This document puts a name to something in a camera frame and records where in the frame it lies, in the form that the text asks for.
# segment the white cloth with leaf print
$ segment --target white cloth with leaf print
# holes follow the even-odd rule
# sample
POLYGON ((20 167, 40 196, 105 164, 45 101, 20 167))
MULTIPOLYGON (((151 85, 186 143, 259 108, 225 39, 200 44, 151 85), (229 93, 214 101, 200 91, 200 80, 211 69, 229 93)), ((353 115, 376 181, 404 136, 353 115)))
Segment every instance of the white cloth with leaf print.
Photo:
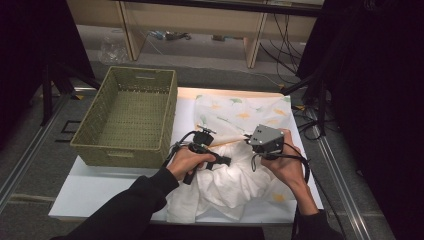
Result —
POLYGON ((180 186, 168 195, 167 221, 193 223, 196 216, 211 208, 238 221, 252 198, 277 204, 294 199, 290 189, 263 167, 259 158, 253 172, 252 147, 243 141, 243 135, 252 134, 258 124, 288 128, 290 115, 289 96, 197 96, 194 123, 217 132, 212 134, 210 150, 230 157, 231 164, 215 164, 212 171, 197 171, 190 186, 180 186))

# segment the clear plastic bag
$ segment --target clear plastic bag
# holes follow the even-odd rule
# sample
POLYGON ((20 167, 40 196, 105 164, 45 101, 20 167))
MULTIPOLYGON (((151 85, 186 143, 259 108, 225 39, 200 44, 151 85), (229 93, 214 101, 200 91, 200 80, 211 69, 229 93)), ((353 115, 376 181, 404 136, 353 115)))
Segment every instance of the clear plastic bag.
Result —
POLYGON ((105 36, 100 47, 99 61, 105 65, 117 65, 128 61, 125 42, 105 36))

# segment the basket handle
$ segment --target basket handle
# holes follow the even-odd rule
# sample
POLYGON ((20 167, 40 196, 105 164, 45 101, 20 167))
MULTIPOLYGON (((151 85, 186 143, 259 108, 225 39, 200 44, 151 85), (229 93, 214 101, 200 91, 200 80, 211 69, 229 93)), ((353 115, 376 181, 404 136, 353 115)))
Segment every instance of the basket handle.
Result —
POLYGON ((133 158, 134 153, 130 151, 118 151, 118 150, 110 150, 107 151, 106 154, 109 157, 123 157, 123 158, 133 158))

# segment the person's left hand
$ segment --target person's left hand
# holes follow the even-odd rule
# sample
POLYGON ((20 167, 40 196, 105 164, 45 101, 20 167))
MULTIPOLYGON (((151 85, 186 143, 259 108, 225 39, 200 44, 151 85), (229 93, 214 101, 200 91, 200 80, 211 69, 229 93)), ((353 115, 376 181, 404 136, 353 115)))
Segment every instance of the person's left hand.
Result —
POLYGON ((198 164, 199 167, 202 167, 204 162, 213 162, 215 161, 215 156, 212 154, 197 154, 188 149, 188 147, 182 147, 175 154, 174 159, 171 164, 166 168, 175 176, 175 178, 180 181, 183 180, 186 173, 192 174, 193 168, 198 164))

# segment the hand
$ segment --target hand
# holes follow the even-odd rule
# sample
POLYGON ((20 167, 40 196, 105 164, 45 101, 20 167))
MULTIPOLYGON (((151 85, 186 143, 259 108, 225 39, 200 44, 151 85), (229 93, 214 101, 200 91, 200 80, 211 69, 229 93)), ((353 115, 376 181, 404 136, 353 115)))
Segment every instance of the hand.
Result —
MULTIPOLYGON (((290 130, 281 129, 284 133, 283 154, 299 156, 300 149, 293 144, 290 130)), ((274 175, 285 183, 293 192, 299 211, 302 215, 318 213, 318 208, 312 198, 311 190, 303 177, 302 163, 298 159, 279 157, 275 160, 261 159, 261 164, 271 170, 274 175)))
POLYGON ((191 174, 193 168, 198 164, 200 164, 199 167, 202 167, 204 162, 213 161, 215 161, 215 156, 212 154, 197 154, 190 151, 187 147, 182 147, 175 154, 171 164, 166 168, 180 181, 183 180, 186 173, 191 174))

